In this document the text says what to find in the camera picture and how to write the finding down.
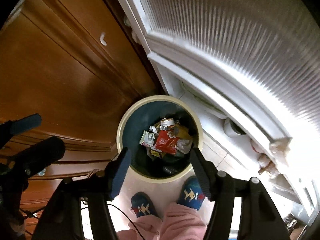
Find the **leg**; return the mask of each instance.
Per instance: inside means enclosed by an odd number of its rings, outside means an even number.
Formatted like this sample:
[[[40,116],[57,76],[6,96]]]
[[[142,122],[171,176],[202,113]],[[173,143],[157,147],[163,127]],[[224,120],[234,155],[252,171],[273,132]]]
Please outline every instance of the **leg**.
[[[139,192],[131,198],[132,209],[136,213],[137,221],[133,222],[145,240],[156,240],[162,225],[152,201]],[[129,223],[129,230],[117,232],[119,240],[142,240],[135,227]]]
[[[197,211],[204,195],[196,177],[190,177],[182,187],[178,203],[171,203],[160,231],[161,240],[202,240],[207,226]]]

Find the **tile floor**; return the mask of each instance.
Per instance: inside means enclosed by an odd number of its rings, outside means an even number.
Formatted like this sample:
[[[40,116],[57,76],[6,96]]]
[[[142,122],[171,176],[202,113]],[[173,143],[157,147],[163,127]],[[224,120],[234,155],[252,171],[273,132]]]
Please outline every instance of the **tile floor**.
[[[234,178],[248,180],[250,177],[255,176],[252,172],[249,172],[244,168],[235,158],[228,154],[223,148],[221,148],[210,136],[204,132],[204,145],[202,154],[206,160],[214,163],[218,170],[227,172]],[[120,208],[126,215],[135,221],[135,214],[131,211],[131,196],[137,192],[145,192],[149,195],[153,201],[158,214],[163,216],[166,206],[170,202],[175,202],[180,194],[180,189],[184,181],[194,175],[194,171],[191,170],[184,177],[165,184],[147,183],[139,180],[135,177],[134,171],[129,169],[125,177],[122,189],[119,196],[117,196],[112,204]],[[282,217],[286,216],[291,210],[291,201],[270,193],[271,198],[275,202]],[[214,203],[209,202],[206,198],[199,214],[203,221],[208,223],[212,213]],[[128,229],[128,221],[124,215],[121,214],[116,208],[109,206],[110,215],[115,227],[116,232],[124,229]],[[231,229],[238,230],[240,222],[241,212],[241,198],[235,199],[234,214]],[[87,239],[93,239],[88,209],[82,210],[84,234]]]

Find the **brown wooden door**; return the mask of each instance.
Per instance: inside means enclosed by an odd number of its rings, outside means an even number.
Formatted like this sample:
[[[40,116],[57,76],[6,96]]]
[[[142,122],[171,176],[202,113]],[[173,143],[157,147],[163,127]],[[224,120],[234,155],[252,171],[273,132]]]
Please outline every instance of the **brown wooden door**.
[[[117,153],[125,111],[157,90],[102,0],[25,0],[0,32],[0,77],[0,122],[42,117],[0,153],[14,155],[52,135],[66,144],[59,162],[30,179],[21,200],[29,210],[46,205],[63,177],[103,169]]]

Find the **pant leg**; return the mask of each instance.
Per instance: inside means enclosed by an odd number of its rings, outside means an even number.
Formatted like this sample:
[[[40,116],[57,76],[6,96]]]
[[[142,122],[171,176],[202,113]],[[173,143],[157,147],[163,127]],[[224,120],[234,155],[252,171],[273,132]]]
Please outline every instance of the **pant leg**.
[[[160,240],[202,240],[206,230],[196,209],[171,203],[164,215]]]
[[[142,216],[133,222],[145,240],[157,240],[162,220],[154,215]],[[129,222],[129,230],[117,232],[119,240],[142,240],[134,226]]]

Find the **red wrapper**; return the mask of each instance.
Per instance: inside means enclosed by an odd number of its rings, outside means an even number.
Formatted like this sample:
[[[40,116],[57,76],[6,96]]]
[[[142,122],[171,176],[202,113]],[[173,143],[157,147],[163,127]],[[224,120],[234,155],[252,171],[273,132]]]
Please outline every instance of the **red wrapper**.
[[[172,131],[159,131],[155,148],[166,153],[176,154],[176,145],[178,137],[175,137]]]

